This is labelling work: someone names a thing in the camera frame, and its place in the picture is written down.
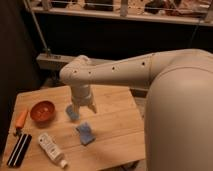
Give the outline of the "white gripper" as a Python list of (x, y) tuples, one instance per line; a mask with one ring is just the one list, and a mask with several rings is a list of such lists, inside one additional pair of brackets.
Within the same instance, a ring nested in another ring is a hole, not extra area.
[(93, 93), (89, 85), (71, 86), (71, 100), (74, 103), (72, 110), (76, 118), (79, 117), (79, 106), (88, 106), (90, 110), (97, 113), (97, 108), (93, 102)]

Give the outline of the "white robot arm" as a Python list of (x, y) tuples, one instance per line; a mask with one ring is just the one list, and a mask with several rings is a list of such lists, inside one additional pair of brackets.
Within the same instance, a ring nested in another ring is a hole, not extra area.
[(170, 50), (100, 65), (80, 55), (60, 79), (75, 108), (93, 105), (92, 84), (146, 88), (148, 171), (213, 171), (213, 53)]

